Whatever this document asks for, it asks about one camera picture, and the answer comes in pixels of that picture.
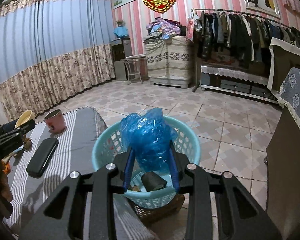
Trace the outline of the beige cloth pouch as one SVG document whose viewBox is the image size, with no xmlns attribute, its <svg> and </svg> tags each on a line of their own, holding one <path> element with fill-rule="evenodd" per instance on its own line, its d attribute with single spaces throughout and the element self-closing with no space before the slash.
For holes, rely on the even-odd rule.
<svg viewBox="0 0 300 240">
<path fill-rule="evenodd" d="M 23 125 L 24 123 L 35 120 L 35 115 L 32 110 L 28 109 L 22 113 L 22 115 L 19 117 L 17 122 L 15 123 L 15 128 L 18 128 L 19 126 Z"/>
</svg>

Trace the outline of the blue plastic bag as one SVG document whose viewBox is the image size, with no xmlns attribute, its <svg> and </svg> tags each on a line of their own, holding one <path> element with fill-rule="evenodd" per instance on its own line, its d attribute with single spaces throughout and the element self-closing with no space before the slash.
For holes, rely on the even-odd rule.
<svg viewBox="0 0 300 240">
<path fill-rule="evenodd" d="M 168 172 L 170 142 L 177 138 L 160 108 L 148 110 L 144 115 L 132 113 L 120 122 L 124 149 L 131 148 L 138 165 L 145 172 Z"/>
</svg>

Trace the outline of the black glasses case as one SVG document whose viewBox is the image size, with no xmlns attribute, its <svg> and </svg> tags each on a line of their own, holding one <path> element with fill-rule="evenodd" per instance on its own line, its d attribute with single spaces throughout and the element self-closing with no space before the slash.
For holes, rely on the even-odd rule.
<svg viewBox="0 0 300 240">
<path fill-rule="evenodd" d="M 40 178 L 43 175 L 58 144 L 57 138 L 47 138 L 41 142 L 26 168 L 29 176 Z"/>
</svg>

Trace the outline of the pink metal mug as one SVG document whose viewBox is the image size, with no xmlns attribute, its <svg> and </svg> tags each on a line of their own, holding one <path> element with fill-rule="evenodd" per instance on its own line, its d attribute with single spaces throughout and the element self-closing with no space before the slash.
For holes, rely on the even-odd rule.
<svg viewBox="0 0 300 240">
<path fill-rule="evenodd" d="M 51 111 L 45 118 L 44 121 L 49 128 L 49 132 L 53 134 L 62 133 L 66 129 L 66 124 L 62 111 L 56 109 Z"/>
</svg>

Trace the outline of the grey striped table cloth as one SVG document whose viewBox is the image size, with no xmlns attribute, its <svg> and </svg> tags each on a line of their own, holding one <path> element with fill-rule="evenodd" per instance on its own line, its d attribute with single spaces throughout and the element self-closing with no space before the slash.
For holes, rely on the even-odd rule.
<svg viewBox="0 0 300 240">
<path fill-rule="evenodd" d="M 10 160 L 8 183 L 13 196 L 13 213 L 4 223 L 14 237 L 18 237 L 21 229 L 70 172 L 87 174 L 94 171 L 93 146 L 107 128 L 102 116 L 93 107 L 81 107 L 64 113 L 63 117 L 66 124 L 63 133 L 53 135 L 44 121 L 39 122 L 29 133 L 32 148 Z M 42 141 L 52 137 L 57 138 L 59 144 L 46 171 L 39 179 L 30 177 L 26 168 L 31 158 Z"/>
</svg>

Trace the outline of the dark wooden cabinet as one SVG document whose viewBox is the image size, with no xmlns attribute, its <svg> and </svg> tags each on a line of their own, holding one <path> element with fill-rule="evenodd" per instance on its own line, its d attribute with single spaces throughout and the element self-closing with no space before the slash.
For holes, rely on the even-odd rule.
<svg viewBox="0 0 300 240">
<path fill-rule="evenodd" d="M 291 68 L 300 69 L 300 49 L 273 38 L 268 89 L 277 98 Z M 283 239 L 300 239 L 300 130 L 286 107 L 266 149 L 267 214 Z"/>
</svg>

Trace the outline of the wooden stool under basket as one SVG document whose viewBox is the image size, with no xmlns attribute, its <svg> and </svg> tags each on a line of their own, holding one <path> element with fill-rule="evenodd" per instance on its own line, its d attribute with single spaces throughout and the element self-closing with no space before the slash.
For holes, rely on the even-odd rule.
<svg viewBox="0 0 300 240">
<path fill-rule="evenodd" d="M 134 204 L 131 200 L 128 200 L 131 208 L 145 226 L 152 225 L 164 218 L 178 213 L 181 210 L 184 201 L 185 196 L 183 194 L 176 194 L 167 205 L 156 209 L 146 209 Z"/>
</svg>

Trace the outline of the teal plastic laundry basket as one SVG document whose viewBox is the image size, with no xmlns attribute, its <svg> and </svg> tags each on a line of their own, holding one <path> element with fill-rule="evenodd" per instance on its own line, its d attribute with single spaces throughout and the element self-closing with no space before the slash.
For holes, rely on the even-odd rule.
<svg viewBox="0 0 300 240">
<path fill-rule="evenodd" d="M 173 141 L 175 150 L 187 155 L 191 163 L 199 165 L 201 157 L 200 142 L 192 128 L 173 117 L 165 116 L 164 118 L 177 132 L 177 138 Z M 113 162 L 115 156 L 123 152 L 120 123 L 116 122 L 102 132 L 94 144 L 91 154 L 94 169 L 97 171 L 102 166 Z M 130 186 L 137 186 L 139 191 L 127 190 L 124 196 L 146 209 L 156 209 L 167 205 L 176 195 L 171 175 L 158 172 L 157 174 L 167 181 L 166 187 L 158 191 L 146 191 L 141 181 L 144 173 L 144 170 L 135 162 Z"/>
</svg>

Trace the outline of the blue floral window curtain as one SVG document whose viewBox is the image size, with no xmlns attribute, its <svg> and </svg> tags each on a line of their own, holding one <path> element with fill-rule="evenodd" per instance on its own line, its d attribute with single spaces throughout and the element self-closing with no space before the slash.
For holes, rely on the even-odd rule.
<svg viewBox="0 0 300 240">
<path fill-rule="evenodd" d="M 0 7 L 0 103 L 41 114 L 115 77 L 111 0 L 14 0 Z"/>
</svg>

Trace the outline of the blue floral fringed cloth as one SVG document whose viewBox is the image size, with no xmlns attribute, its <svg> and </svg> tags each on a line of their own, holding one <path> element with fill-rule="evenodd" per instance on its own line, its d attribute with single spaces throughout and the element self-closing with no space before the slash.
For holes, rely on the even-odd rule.
<svg viewBox="0 0 300 240">
<path fill-rule="evenodd" d="M 300 69 L 293 67 L 280 86 L 279 105 L 286 107 L 300 130 Z"/>
</svg>

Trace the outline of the low tv cabinet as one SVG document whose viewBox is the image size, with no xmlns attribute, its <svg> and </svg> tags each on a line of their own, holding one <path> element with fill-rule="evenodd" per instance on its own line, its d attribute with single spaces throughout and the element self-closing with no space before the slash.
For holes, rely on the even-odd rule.
<svg viewBox="0 0 300 240">
<path fill-rule="evenodd" d="M 277 98 L 268 89 L 268 79 L 241 70 L 202 64 L 200 88 L 233 96 L 254 99 L 264 103 L 278 104 Z"/>
</svg>

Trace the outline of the grey water dispenser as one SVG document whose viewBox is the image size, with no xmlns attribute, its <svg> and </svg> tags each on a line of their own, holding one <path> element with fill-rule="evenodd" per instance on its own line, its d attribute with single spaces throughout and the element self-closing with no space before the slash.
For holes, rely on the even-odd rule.
<svg viewBox="0 0 300 240">
<path fill-rule="evenodd" d="M 119 38 L 111 41 L 111 51 L 117 81 L 127 81 L 128 74 L 123 60 L 132 56 L 130 38 Z"/>
</svg>

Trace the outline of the blue covered potted plant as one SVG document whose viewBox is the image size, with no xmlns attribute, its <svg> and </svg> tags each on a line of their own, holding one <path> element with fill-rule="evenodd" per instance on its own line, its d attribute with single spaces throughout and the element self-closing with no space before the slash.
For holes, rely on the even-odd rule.
<svg viewBox="0 0 300 240">
<path fill-rule="evenodd" d="M 114 29 L 113 34 L 116 38 L 129 38 L 128 29 L 124 21 L 116 21 L 117 27 Z"/>
</svg>

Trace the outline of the cloth covered cabinet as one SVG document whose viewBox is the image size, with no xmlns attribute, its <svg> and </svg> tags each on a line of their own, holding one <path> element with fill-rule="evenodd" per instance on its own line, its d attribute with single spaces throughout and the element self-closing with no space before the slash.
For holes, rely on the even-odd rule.
<svg viewBox="0 0 300 240">
<path fill-rule="evenodd" d="M 145 41 L 151 85 L 188 88 L 194 76 L 194 45 L 183 36 Z"/>
</svg>

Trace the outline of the hanging dark clothes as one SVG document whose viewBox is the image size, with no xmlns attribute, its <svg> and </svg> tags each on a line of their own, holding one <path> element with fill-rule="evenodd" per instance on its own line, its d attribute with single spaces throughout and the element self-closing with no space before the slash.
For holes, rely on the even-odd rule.
<svg viewBox="0 0 300 240">
<path fill-rule="evenodd" d="M 202 60 L 264 77 L 270 72 L 273 38 L 300 49 L 298 29 L 225 11 L 194 13 L 193 38 L 198 46 L 197 56 Z"/>
</svg>

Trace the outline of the pink hanging gift bag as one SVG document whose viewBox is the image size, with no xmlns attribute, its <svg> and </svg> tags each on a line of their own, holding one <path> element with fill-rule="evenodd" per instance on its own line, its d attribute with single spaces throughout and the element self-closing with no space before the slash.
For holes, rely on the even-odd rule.
<svg viewBox="0 0 300 240">
<path fill-rule="evenodd" d="M 194 33 L 194 18 L 188 18 L 187 26 L 186 26 L 186 40 L 193 41 L 193 33 Z"/>
</svg>

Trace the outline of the pile of folded clothes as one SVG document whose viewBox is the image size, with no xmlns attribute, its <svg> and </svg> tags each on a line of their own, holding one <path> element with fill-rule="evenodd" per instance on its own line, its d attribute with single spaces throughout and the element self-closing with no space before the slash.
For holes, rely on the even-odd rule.
<svg viewBox="0 0 300 240">
<path fill-rule="evenodd" d="M 153 22 L 146 25 L 147 35 L 144 41 L 153 38 L 162 38 L 169 40 L 174 36 L 185 36 L 186 27 L 178 21 L 173 21 L 161 17 L 157 17 Z"/>
</svg>

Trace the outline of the metal clothes rack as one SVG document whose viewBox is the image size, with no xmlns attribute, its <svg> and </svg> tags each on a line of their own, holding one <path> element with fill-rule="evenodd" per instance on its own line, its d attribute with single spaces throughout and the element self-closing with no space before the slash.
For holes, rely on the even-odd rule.
<svg viewBox="0 0 300 240">
<path fill-rule="evenodd" d="M 225 11 L 225 12 L 227 12 L 227 13 L 229 13 L 229 14 L 245 14 L 245 15 L 250 15 L 250 16 L 258 17 L 258 18 L 260 18 L 260 19 L 262 19 L 262 20 L 273 21 L 276 25 L 281 24 L 281 25 L 283 25 L 283 26 L 286 27 L 286 28 L 291 27 L 291 26 L 286 25 L 286 24 L 284 24 L 284 23 L 281 23 L 281 22 L 279 22 L 279 21 L 277 21 L 277 20 L 270 19 L 270 18 L 261 16 L 261 15 L 252 14 L 252 13 L 249 13 L 249 12 L 237 11 L 237 10 L 229 10 L 229 9 L 193 8 L 193 9 L 191 9 L 191 14 L 190 14 L 189 18 L 194 18 L 194 13 L 200 14 L 203 10 L 208 11 L 208 12 Z M 193 43 L 195 44 L 195 46 L 196 46 L 196 55 L 197 55 L 198 46 L 197 46 L 197 44 L 194 42 L 194 39 L 193 39 L 192 42 L 193 42 Z M 224 67 L 226 67 L 226 68 L 231 68 L 231 67 L 229 67 L 229 66 L 225 66 L 225 65 L 221 65 L 221 64 L 212 64 L 212 63 L 208 63 L 208 62 L 202 60 L 201 58 L 199 58 L 198 56 L 197 56 L 196 64 L 211 64 L 211 65 L 216 65 L 216 66 L 220 66 L 220 67 L 221 67 L 221 66 L 224 66 Z M 238 69 L 238 68 L 236 68 L 236 70 L 241 70 L 241 71 L 247 72 L 247 70 L 245 70 L 245 69 Z"/>
</svg>

